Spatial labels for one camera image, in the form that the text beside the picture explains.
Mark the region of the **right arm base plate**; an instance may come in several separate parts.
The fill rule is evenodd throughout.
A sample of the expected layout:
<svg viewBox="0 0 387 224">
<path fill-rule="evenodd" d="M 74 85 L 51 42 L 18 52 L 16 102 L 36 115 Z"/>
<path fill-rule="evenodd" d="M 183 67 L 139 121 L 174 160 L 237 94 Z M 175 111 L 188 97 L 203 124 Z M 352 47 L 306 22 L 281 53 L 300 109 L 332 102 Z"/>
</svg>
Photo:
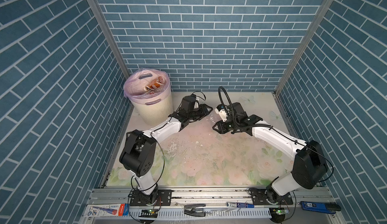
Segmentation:
<svg viewBox="0 0 387 224">
<path fill-rule="evenodd" d="M 248 194 L 252 197 L 254 205 L 292 205 L 293 200 L 290 193 L 285 194 L 284 196 L 278 195 L 272 189 L 266 188 L 249 188 Z"/>
</svg>

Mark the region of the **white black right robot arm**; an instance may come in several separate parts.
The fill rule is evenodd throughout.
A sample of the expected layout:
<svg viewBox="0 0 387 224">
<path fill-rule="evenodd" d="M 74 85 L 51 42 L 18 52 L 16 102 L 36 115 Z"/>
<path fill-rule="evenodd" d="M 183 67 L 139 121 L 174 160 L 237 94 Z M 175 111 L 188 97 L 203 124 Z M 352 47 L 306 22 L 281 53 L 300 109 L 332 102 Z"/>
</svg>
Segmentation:
<svg viewBox="0 0 387 224">
<path fill-rule="evenodd" d="M 220 104 L 215 112 L 221 117 L 213 126 L 216 132 L 245 132 L 271 144 L 293 161 L 292 170 L 267 187 L 268 195 L 280 197 L 298 188 L 313 189 L 327 173 L 327 160 L 318 142 L 298 139 L 276 129 L 257 115 L 248 116 L 240 103 Z"/>
</svg>

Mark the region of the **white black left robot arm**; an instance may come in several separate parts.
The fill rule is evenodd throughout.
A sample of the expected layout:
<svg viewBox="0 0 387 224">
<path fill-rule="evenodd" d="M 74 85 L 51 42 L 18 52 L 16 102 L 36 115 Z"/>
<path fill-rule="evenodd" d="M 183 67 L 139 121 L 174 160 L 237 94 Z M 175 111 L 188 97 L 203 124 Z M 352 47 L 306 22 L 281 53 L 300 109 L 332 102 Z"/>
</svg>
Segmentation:
<svg viewBox="0 0 387 224">
<path fill-rule="evenodd" d="M 213 108 L 206 104 L 199 104 L 197 107 L 181 105 L 158 126 L 145 131 L 133 130 L 127 133 L 119 162 L 133 174 L 141 193 L 150 196 L 158 187 L 157 181 L 150 173 L 156 147 L 190 123 L 208 116 L 212 110 Z"/>
</svg>

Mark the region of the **clear bottle white cap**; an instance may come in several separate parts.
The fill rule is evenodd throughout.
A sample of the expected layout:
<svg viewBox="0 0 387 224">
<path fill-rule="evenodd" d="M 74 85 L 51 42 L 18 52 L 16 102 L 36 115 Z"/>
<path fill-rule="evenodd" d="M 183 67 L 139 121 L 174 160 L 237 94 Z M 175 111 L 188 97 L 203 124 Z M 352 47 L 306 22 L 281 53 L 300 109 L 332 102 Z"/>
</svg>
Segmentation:
<svg viewBox="0 0 387 224">
<path fill-rule="evenodd" d="M 223 120 L 219 116 L 211 116 L 210 120 L 212 121 L 213 124 L 215 124 L 215 123 L 217 123 L 219 121 L 223 122 Z"/>
</svg>

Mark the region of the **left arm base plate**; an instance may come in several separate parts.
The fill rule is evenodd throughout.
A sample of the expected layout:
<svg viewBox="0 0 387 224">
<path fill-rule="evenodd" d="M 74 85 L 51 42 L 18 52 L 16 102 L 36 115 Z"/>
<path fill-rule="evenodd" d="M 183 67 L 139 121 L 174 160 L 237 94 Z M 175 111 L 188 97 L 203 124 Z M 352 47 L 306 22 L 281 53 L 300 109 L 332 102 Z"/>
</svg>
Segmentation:
<svg viewBox="0 0 387 224">
<path fill-rule="evenodd" d="M 129 205 L 130 206 L 151 206 L 161 205 L 170 206 L 171 204 L 171 189 L 158 189 L 155 188 L 150 195 L 146 195 L 140 190 L 133 190 L 130 194 Z"/>
</svg>

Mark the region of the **cream bin with pink liner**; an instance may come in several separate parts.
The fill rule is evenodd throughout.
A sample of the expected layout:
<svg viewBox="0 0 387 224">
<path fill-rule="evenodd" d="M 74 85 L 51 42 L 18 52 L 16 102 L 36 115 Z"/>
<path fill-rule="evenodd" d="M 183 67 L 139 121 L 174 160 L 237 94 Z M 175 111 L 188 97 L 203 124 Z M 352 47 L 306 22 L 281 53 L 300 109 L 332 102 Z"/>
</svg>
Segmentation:
<svg viewBox="0 0 387 224">
<path fill-rule="evenodd" d="M 153 91 L 145 87 L 154 79 L 164 77 L 165 85 Z M 141 68 L 124 83 L 124 96 L 129 98 L 144 122 L 156 126 L 173 112 L 171 83 L 166 72 Z"/>
</svg>

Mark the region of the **brown coffee bottle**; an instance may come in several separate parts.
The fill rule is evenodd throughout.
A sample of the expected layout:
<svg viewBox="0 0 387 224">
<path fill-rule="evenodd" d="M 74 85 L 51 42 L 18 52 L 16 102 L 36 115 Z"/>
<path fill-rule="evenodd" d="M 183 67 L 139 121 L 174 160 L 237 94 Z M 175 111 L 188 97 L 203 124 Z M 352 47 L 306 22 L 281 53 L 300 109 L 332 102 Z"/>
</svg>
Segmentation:
<svg viewBox="0 0 387 224">
<path fill-rule="evenodd" d="M 153 91 L 156 89 L 159 89 L 165 85 L 165 79 L 164 77 L 158 77 L 154 80 L 152 80 L 146 87 L 146 91 Z"/>
</svg>

